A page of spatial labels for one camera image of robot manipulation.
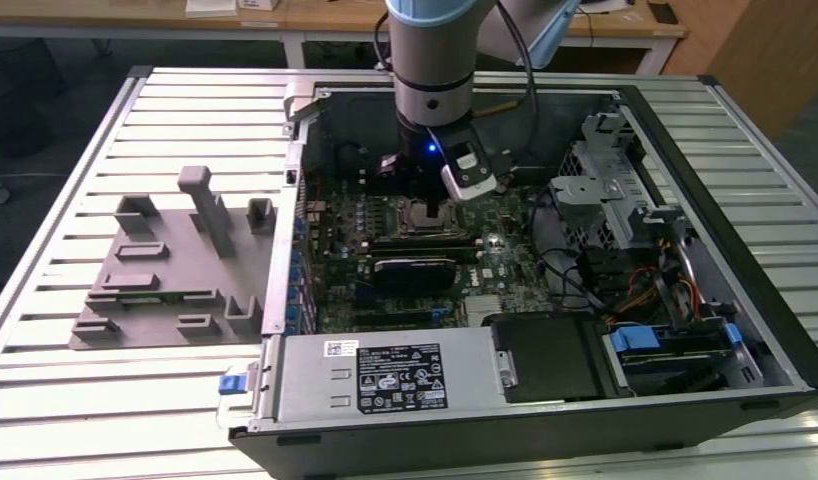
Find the blue tab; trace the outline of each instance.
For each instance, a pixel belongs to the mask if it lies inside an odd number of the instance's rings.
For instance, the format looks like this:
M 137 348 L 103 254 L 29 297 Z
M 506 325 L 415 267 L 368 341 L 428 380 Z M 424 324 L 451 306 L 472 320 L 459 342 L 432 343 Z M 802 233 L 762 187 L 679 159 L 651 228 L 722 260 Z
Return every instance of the blue tab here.
M 734 323 L 726 324 L 726 335 L 728 335 L 728 341 L 732 345 L 740 345 L 743 343 L 743 335 L 740 335 L 740 329 Z
M 295 233 L 296 235 L 304 235 L 307 230 L 307 224 L 304 223 L 304 219 L 296 217 L 295 222 Z
M 221 395 L 241 395 L 248 393 L 245 386 L 248 384 L 248 375 L 221 375 L 219 381 L 219 393 Z
M 284 316 L 288 322 L 295 322 L 299 319 L 299 307 L 296 305 L 287 305 L 287 313 Z
M 610 334 L 610 341 L 612 342 L 612 349 L 616 351 L 616 353 L 622 353 L 628 349 L 627 341 L 624 340 L 620 330 L 616 330 Z
M 610 336 L 616 352 L 660 348 L 660 341 L 654 329 L 646 326 L 620 327 Z

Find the paper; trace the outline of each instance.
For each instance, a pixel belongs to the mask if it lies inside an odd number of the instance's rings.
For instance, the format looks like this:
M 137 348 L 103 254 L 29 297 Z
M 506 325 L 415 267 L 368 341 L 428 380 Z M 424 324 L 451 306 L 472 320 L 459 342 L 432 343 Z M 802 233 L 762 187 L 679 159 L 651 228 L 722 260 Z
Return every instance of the paper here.
M 236 15 L 236 0 L 187 0 L 188 18 L 232 17 Z
M 627 0 L 602 0 L 595 3 L 580 3 L 578 7 L 578 15 L 583 15 L 583 12 L 602 13 L 602 12 L 615 12 L 616 10 L 624 10 L 626 8 L 631 8 L 627 3 Z

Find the white sticker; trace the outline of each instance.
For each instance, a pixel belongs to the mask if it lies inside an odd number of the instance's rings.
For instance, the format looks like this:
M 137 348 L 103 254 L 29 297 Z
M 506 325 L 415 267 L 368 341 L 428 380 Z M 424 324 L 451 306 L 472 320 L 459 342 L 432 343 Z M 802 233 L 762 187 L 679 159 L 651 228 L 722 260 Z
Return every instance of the white sticker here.
M 357 355 L 357 340 L 329 340 L 325 342 L 325 357 L 353 357 Z
M 243 27 L 256 27 L 256 28 L 277 28 L 277 23 L 275 22 L 240 22 Z
M 431 392 L 426 392 L 423 396 L 427 400 L 434 400 L 436 398 L 446 398 L 447 392 L 443 390 L 432 390 Z

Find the slotted metal surface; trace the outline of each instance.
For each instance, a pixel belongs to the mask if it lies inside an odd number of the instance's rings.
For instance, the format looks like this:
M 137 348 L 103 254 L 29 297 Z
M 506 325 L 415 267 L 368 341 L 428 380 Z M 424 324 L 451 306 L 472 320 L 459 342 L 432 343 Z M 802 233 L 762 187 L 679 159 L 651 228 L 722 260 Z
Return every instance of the slotted metal surface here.
M 184 165 L 207 165 L 228 206 L 277 195 L 285 85 L 384 83 L 371 72 L 156 69 L 127 82 L 0 301 L 0 479 L 269 478 L 216 424 L 217 376 L 259 346 L 73 352 L 73 318 L 100 269 L 125 193 L 191 208 Z M 478 84 L 522 84 L 484 74 Z M 544 76 L 636 84 L 818 342 L 818 198 L 718 89 L 691 78 Z M 651 161 L 647 166 L 672 201 Z M 229 397 L 244 409 L 248 396 Z M 699 447 L 388 478 L 818 478 L 818 410 L 748 425 Z

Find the warning label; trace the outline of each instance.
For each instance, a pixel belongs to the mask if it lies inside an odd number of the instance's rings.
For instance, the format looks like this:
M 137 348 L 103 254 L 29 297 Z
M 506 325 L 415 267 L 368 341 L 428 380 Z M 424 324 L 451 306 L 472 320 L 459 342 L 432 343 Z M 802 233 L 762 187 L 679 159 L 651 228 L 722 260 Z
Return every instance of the warning label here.
M 357 349 L 357 409 L 363 414 L 447 408 L 440 344 Z

